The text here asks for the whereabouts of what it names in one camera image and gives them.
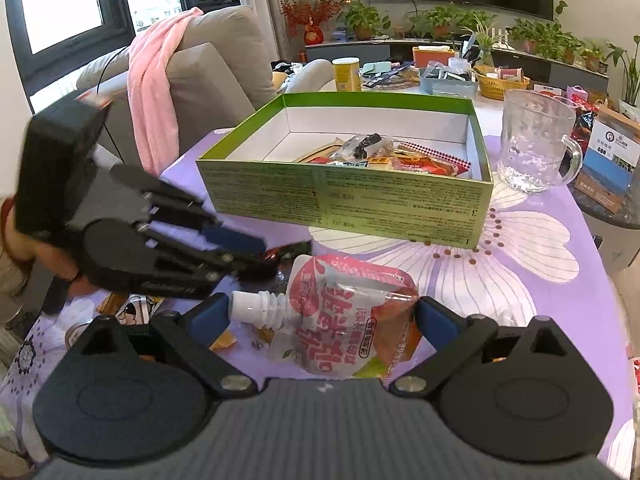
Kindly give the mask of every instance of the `pink blanket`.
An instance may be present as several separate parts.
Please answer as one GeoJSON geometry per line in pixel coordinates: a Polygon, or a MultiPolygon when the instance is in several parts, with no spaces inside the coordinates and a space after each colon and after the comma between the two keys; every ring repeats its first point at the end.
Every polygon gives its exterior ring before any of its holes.
{"type": "Polygon", "coordinates": [[[162,173],[178,158],[178,121],[169,92],[166,66],[184,31],[203,12],[193,7],[149,27],[129,47],[127,92],[133,131],[145,171],[162,173]]]}

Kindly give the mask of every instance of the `white plant pot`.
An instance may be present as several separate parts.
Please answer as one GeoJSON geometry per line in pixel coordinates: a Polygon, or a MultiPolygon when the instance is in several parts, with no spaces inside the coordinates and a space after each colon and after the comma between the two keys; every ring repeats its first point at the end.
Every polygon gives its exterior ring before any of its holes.
{"type": "Polygon", "coordinates": [[[620,99],[620,111],[624,116],[628,117],[632,121],[640,123],[640,108],[627,104],[620,99]]]}

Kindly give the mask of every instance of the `wooden floor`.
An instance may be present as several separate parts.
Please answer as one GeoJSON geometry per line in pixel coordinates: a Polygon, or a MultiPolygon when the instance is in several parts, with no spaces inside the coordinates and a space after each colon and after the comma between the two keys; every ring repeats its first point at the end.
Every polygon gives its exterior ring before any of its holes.
{"type": "MultiPolygon", "coordinates": [[[[640,258],[637,258],[631,267],[610,277],[618,297],[622,313],[626,317],[626,326],[629,332],[631,355],[640,357],[640,258]]],[[[640,415],[640,403],[636,403],[636,435],[639,434],[638,416],[640,415]]],[[[640,480],[640,438],[636,437],[636,455],[631,477],[632,480],[640,480]]]]}

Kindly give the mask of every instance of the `yellow basket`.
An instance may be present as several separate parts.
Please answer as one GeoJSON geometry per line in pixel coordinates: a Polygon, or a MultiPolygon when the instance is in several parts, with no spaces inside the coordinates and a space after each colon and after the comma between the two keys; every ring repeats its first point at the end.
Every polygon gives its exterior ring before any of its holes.
{"type": "MultiPolygon", "coordinates": [[[[476,66],[476,69],[483,74],[494,71],[493,67],[490,66],[476,66]]],[[[476,77],[480,83],[480,93],[482,94],[482,97],[498,99],[500,101],[504,101],[504,93],[507,90],[524,90],[529,86],[529,83],[531,83],[531,79],[528,77],[524,78],[523,82],[492,79],[485,75],[480,75],[479,73],[476,73],[476,77]]]]}

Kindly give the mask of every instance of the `mug handle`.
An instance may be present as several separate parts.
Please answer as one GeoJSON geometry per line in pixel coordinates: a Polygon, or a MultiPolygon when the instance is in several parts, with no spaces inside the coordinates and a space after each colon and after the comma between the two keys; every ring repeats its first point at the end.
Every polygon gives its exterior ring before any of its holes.
{"type": "Polygon", "coordinates": [[[566,186],[566,184],[578,176],[578,173],[582,169],[583,157],[582,148],[575,140],[568,135],[563,135],[561,140],[566,146],[567,151],[571,153],[571,165],[569,166],[569,171],[566,172],[566,175],[562,178],[560,184],[558,184],[558,186],[566,186]]]}

